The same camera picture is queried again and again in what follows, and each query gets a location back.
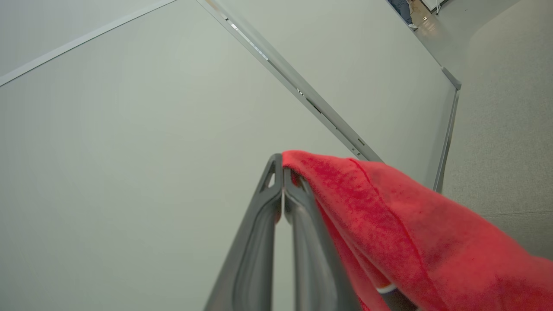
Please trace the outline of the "grey slotted partition post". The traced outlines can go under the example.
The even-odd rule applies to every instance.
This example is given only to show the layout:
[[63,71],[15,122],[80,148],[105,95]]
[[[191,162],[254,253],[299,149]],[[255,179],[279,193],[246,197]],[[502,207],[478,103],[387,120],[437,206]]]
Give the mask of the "grey slotted partition post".
[[251,25],[235,8],[224,0],[196,0],[251,55],[285,86],[311,114],[328,129],[355,158],[383,162],[361,136],[332,108],[300,73]]

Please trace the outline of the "grey partition panel edge rail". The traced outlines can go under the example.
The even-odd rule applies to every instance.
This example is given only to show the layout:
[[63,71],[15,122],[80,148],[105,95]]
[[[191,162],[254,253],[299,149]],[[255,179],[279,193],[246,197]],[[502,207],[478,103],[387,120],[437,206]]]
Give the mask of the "grey partition panel edge rail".
[[451,100],[451,104],[446,105],[446,107],[448,108],[446,112],[448,114],[444,115],[444,117],[447,117],[445,119],[447,122],[446,122],[445,131],[444,131],[444,139],[442,140],[442,144],[441,144],[440,159],[436,169],[434,185],[432,186],[432,190],[437,193],[441,193],[443,189],[445,165],[448,159],[450,141],[451,141],[451,136],[454,129],[454,120],[456,116],[456,110],[458,107],[458,99],[459,99],[459,90],[455,90],[453,99]]

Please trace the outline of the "red fleece clothing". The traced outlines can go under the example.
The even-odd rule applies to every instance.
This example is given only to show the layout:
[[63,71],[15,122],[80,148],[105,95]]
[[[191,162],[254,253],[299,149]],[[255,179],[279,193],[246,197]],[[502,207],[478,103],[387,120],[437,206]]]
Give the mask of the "red fleece clothing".
[[362,311],[553,311],[553,261],[470,209],[381,162],[302,150],[283,166],[308,181]]

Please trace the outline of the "person in blue jeans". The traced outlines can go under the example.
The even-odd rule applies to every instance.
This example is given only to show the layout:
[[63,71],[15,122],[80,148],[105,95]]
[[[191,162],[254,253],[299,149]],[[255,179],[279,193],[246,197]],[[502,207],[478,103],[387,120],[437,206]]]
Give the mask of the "person in blue jeans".
[[413,24],[410,15],[410,6],[408,0],[387,0],[389,4],[396,10],[397,14],[401,16],[404,22],[412,29],[417,30],[419,27]]

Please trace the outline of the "thin grey panel trim strip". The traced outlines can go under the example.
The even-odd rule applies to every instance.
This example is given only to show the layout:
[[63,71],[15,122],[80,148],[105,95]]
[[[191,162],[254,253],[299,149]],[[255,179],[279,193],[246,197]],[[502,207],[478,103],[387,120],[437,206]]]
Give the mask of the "thin grey panel trim strip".
[[176,0],[0,0],[0,87]]

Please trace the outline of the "grey plain partition post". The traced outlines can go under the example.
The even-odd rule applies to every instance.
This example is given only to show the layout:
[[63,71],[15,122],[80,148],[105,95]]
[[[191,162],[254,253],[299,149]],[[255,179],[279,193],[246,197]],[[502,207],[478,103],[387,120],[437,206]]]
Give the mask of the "grey plain partition post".
[[462,87],[462,83],[460,80],[458,80],[446,67],[441,67],[442,72],[444,75],[449,79],[449,81],[454,85],[456,90],[460,90]]

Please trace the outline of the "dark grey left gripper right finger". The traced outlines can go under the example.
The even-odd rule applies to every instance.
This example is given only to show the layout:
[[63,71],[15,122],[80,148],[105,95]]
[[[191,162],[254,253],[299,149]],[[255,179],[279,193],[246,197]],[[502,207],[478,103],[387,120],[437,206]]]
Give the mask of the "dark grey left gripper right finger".
[[283,170],[285,215],[292,225],[296,311],[362,311],[310,184]]

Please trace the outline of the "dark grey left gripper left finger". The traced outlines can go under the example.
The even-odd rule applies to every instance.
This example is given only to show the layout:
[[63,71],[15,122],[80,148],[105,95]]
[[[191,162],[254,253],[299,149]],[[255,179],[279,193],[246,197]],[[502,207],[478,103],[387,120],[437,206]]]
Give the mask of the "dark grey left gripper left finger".
[[271,311],[282,159],[269,158],[203,311]]

